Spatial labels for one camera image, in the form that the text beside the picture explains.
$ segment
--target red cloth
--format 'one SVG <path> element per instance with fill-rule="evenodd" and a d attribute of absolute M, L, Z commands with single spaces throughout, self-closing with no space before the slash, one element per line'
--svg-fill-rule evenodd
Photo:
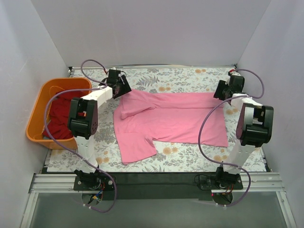
<path fill-rule="evenodd" d="M 67 127 L 68 115 L 70 112 L 71 100 L 73 97 L 82 97 L 84 94 L 79 92 L 69 92 L 62 94 L 57 100 L 52 102 L 49 110 L 51 121 L 47 125 L 50 133 L 55 139 L 70 139 L 73 138 L 72 132 Z M 42 133 L 49 137 L 46 130 Z"/>

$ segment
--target black bracket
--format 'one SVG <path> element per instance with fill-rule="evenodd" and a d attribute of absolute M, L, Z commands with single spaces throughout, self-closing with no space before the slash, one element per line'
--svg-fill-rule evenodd
<path fill-rule="evenodd" d="M 241 94 L 245 84 L 245 78 L 243 76 L 238 76 L 232 74 L 233 72 L 229 72 L 230 76 L 229 83 L 226 84 L 225 81 L 220 80 L 218 82 L 218 87 L 214 93 L 214 98 L 218 98 L 220 100 L 226 100 L 231 98 L 233 94 Z"/>
<path fill-rule="evenodd" d="M 101 190 L 101 186 L 104 191 L 113 191 L 114 184 L 112 180 L 100 173 L 85 173 L 82 171 L 75 170 L 74 173 L 77 175 L 74 182 L 75 191 L 93 191 L 93 190 Z"/>
<path fill-rule="evenodd" d="M 224 172 L 224 168 L 222 165 L 217 167 L 217 170 L 215 172 L 215 179 L 216 182 L 220 183 L 221 186 L 230 186 L 230 185 L 236 185 L 241 184 L 242 180 L 239 174 L 231 174 L 228 172 Z"/>
<path fill-rule="evenodd" d="M 126 75 L 120 70 L 110 69 L 108 77 L 102 80 L 106 81 L 109 87 L 112 88 L 113 99 L 118 98 L 131 91 Z"/>
<path fill-rule="evenodd" d="M 82 136 L 89 139 L 92 134 L 95 134 L 98 127 L 97 101 L 73 98 L 67 127 L 74 137 Z"/>
<path fill-rule="evenodd" d="M 236 130 L 241 145 L 261 147 L 268 143 L 272 134 L 273 116 L 274 109 L 271 106 L 243 103 Z"/>

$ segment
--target aluminum frame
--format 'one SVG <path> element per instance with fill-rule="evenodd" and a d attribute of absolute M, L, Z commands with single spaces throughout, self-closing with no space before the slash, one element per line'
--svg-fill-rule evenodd
<path fill-rule="evenodd" d="M 244 192 L 248 186 L 248 176 L 240 174 L 244 188 L 234 190 Z M 281 210 L 288 228 L 295 228 L 295 220 L 290 210 L 286 192 L 279 173 L 251 172 L 250 192 L 276 192 Z M 28 204 L 22 219 L 21 228 L 29 228 L 40 193 L 93 193 L 93 191 L 74 191 L 75 174 L 35 174 L 29 190 Z"/>

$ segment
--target orange plastic bin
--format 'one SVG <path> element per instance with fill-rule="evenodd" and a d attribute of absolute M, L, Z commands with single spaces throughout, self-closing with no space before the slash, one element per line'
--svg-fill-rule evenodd
<path fill-rule="evenodd" d="M 40 143 L 49 149 L 63 149 L 57 143 L 51 139 L 43 139 L 44 123 L 43 114 L 48 101 L 56 93 L 68 90 L 68 89 L 89 89 L 92 88 L 91 82 L 86 78 L 71 77 L 71 78 L 55 78 L 46 82 L 38 95 L 32 115 L 28 122 L 26 129 L 27 137 L 36 143 Z M 74 138 L 58 140 L 67 148 L 77 149 L 77 144 Z"/>

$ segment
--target glass panel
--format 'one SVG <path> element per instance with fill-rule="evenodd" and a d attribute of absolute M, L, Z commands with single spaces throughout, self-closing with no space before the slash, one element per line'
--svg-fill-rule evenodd
<path fill-rule="evenodd" d="M 233 193 L 237 199 L 242 193 Z M 222 208 L 197 203 L 197 199 L 118 200 L 101 214 L 77 204 L 78 193 L 39 194 L 32 228 L 123 227 L 123 228 L 285 228 L 286 223 L 275 192 L 250 192 L 239 204 Z M 112 202 L 102 201 L 105 209 Z"/>

